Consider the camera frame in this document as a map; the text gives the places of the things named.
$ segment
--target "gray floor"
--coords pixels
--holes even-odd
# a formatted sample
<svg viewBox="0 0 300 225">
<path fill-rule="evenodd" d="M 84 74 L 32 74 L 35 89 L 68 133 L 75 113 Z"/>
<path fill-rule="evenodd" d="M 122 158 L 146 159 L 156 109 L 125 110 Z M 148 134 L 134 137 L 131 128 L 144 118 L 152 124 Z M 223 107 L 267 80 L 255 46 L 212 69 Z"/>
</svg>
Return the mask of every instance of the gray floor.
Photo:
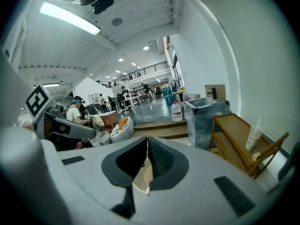
<svg viewBox="0 0 300 225">
<path fill-rule="evenodd" d="M 146 104 L 142 102 L 142 106 L 136 105 L 135 113 L 133 111 L 128 112 L 128 115 L 126 115 L 126 113 L 124 113 L 124 115 L 118 113 L 118 120 L 120 120 L 122 116 L 130 117 L 134 124 L 172 118 L 171 106 L 166 104 L 164 97 L 157 99 L 154 103 L 148 102 L 148 104 Z"/>
</svg>

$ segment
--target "balcony railing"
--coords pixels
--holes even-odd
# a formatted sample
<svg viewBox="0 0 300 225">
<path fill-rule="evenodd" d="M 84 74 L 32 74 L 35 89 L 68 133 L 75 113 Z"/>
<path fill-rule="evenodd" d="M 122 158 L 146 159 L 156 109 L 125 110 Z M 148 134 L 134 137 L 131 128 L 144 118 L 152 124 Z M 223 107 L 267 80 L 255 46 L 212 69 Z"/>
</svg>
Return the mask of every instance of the balcony railing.
<svg viewBox="0 0 300 225">
<path fill-rule="evenodd" d="M 113 80 L 111 82 L 104 82 L 104 81 L 96 81 L 96 82 L 98 82 L 99 84 L 101 84 L 107 88 L 112 88 L 112 87 L 118 86 L 124 82 L 130 81 L 130 80 L 133 80 L 133 79 L 136 79 L 136 78 L 139 78 L 139 77 L 151 74 L 151 73 L 155 73 L 160 70 L 168 69 L 168 68 L 169 68 L 169 66 L 168 66 L 167 62 L 165 61 L 165 62 L 161 62 L 161 63 L 155 64 L 155 65 L 149 66 L 149 67 L 142 68 L 133 73 L 129 73 L 129 74 L 119 77 L 118 79 Z"/>
</svg>

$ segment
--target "orange item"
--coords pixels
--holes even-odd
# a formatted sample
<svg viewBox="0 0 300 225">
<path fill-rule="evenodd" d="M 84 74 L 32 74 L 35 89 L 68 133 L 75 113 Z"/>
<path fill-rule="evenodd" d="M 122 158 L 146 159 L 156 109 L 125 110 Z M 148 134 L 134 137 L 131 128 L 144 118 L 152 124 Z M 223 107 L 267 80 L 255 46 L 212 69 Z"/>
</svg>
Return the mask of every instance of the orange item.
<svg viewBox="0 0 300 225">
<path fill-rule="evenodd" d="M 127 123 L 128 118 L 121 118 L 119 122 L 119 129 L 123 130 L 123 126 L 125 123 Z"/>
</svg>

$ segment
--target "ceiling light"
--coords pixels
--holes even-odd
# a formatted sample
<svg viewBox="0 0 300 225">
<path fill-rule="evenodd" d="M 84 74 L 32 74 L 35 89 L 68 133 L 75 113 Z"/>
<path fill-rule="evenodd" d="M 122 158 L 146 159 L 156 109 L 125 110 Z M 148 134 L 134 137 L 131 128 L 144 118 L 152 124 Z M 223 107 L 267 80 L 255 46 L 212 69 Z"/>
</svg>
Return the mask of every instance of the ceiling light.
<svg viewBox="0 0 300 225">
<path fill-rule="evenodd" d="M 48 2 L 43 3 L 39 12 L 68 22 L 78 28 L 89 32 L 92 35 L 97 35 L 100 32 L 100 28 L 95 26 L 94 24 Z"/>
<path fill-rule="evenodd" d="M 44 88 L 50 88 L 50 87 L 57 87 L 59 86 L 59 83 L 51 83 L 51 84 L 44 84 Z"/>
</svg>

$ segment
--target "staircase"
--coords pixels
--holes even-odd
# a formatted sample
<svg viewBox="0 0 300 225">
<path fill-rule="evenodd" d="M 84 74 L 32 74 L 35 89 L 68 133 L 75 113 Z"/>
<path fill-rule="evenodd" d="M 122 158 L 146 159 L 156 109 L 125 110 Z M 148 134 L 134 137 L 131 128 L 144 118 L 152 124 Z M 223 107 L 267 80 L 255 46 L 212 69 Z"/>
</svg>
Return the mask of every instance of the staircase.
<svg viewBox="0 0 300 225">
<path fill-rule="evenodd" d="M 172 119 L 158 120 L 154 122 L 138 123 L 135 133 L 131 137 L 161 137 L 165 139 L 176 139 L 188 136 L 187 121 L 174 122 Z"/>
</svg>

